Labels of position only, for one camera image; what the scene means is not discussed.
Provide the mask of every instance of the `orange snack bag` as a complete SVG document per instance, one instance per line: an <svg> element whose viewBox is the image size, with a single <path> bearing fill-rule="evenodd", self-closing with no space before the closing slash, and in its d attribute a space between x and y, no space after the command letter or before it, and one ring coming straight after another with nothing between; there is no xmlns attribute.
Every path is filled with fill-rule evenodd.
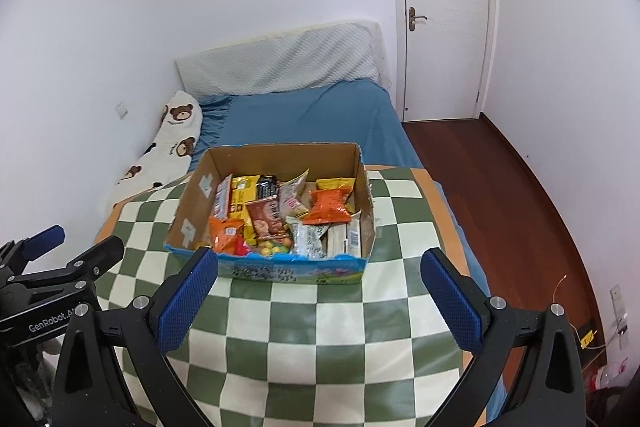
<svg viewBox="0 0 640 427"><path fill-rule="evenodd" d="M350 192L351 188L349 187L313 190L311 198L314 204L311 211L302 220L303 225L350 223L351 214L344 206Z"/></svg>
<svg viewBox="0 0 640 427"><path fill-rule="evenodd" d="M211 250L233 255L236 250L238 235L242 235L242 227L244 227L244 220L242 219L218 219L210 216Z"/></svg>

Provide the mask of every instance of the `door frame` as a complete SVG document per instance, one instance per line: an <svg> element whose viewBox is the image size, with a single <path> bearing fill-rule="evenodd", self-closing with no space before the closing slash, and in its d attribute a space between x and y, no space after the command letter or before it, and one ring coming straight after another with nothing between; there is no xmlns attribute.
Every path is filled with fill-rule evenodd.
<svg viewBox="0 0 640 427"><path fill-rule="evenodd" d="M474 118L479 118L484 107L489 78L494 63L498 0L489 0L489 14L486 26L486 42L484 45L484 61L478 87L478 99L474 107ZM396 34L398 40L398 65L396 68L396 113L400 121L404 121L404 99L406 92L406 0L396 0Z"/></svg>

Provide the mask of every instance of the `light switch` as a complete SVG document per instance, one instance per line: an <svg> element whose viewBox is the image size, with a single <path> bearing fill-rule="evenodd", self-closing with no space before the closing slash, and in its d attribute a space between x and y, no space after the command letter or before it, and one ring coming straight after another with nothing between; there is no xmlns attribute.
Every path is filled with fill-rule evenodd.
<svg viewBox="0 0 640 427"><path fill-rule="evenodd" d="M127 109L127 104L125 104L124 102L120 102L116 106L116 113L118 114L118 116L120 117L121 120L125 116L127 116L129 114L129 109Z"/></svg>

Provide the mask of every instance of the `door handle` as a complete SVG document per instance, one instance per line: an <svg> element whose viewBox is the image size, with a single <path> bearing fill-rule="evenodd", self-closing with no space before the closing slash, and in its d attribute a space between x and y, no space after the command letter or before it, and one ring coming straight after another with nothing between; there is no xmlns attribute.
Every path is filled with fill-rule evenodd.
<svg viewBox="0 0 640 427"><path fill-rule="evenodd" d="M424 15L416 15L415 14L415 8L413 6L411 6L409 8L409 31L415 31L415 20L416 19L424 19L424 20L428 20L427 17L425 17Z"/></svg>

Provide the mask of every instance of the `cable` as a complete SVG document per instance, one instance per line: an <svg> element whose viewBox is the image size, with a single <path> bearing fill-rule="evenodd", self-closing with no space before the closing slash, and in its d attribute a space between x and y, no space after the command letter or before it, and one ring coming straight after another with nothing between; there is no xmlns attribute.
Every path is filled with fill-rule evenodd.
<svg viewBox="0 0 640 427"><path fill-rule="evenodd" d="M583 367L583 369L582 369L582 372L583 372L583 373L587 370L587 368L588 368L588 367L589 367L593 362L595 362L595 361L596 361L596 359L597 359L597 358L602 354L602 352L603 352L605 349L607 349L607 347L609 347L609 344L613 342L613 339L615 339L615 338L618 336L618 334L620 333L620 323L621 323L623 320L624 320L624 319L620 319L620 320L618 321L618 323L616 324L616 332L615 332L615 333L613 334L613 336L609 339L609 342L608 342L608 343L606 343L606 344L602 347L602 349L600 350L600 352L599 352L595 357L593 357L593 359L591 360L591 362L589 362L587 365L585 365L585 366Z"/></svg>
<svg viewBox="0 0 640 427"><path fill-rule="evenodd" d="M558 281L558 284L556 284L556 289L554 289L554 294L551 297L551 302L556 302L556 292L558 291L558 287L560 286L560 283L565 279L566 279L566 275L562 277L561 280Z"/></svg>
<svg viewBox="0 0 640 427"><path fill-rule="evenodd" d="M587 417L587 421L588 421L589 423L591 423L592 425L595 425L596 427L598 427L598 424L597 424L596 422L594 422L591 418L589 418L589 415L588 415L588 414L585 414L585 416Z"/></svg>
<svg viewBox="0 0 640 427"><path fill-rule="evenodd" d="M556 302L556 292L558 291L558 288L560 286L560 283L562 281L564 281L566 279L566 275L564 275L564 277L562 277L561 280L558 281L558 284L556 284L556 288L554 289L554 293L552 296L552 302ZM583 347L583 349L599 349L600 352L597 353L593 359L591 360L591 362L589 362L587 365L584 366L584 368L582 369L582 372L584 373L587 368L602 354L602 352L607 349L607 347L609 347L609 344L613 342L613 339L615 339L616 337L618 337L620 335L620 324L622 324L622 321L624 320L624 317L621 318L617 323L616 323L616 332L613 334L613 336L609 339L609 342L607 342L606 344L602 344L601 346L586 346ZM578 330L575 328L575 326L573 324L571 324L571 322L569 322L569 325L574 328L575 331L575 336L578 338L578 342L580 343L580 333L578 333Z"/></svg>

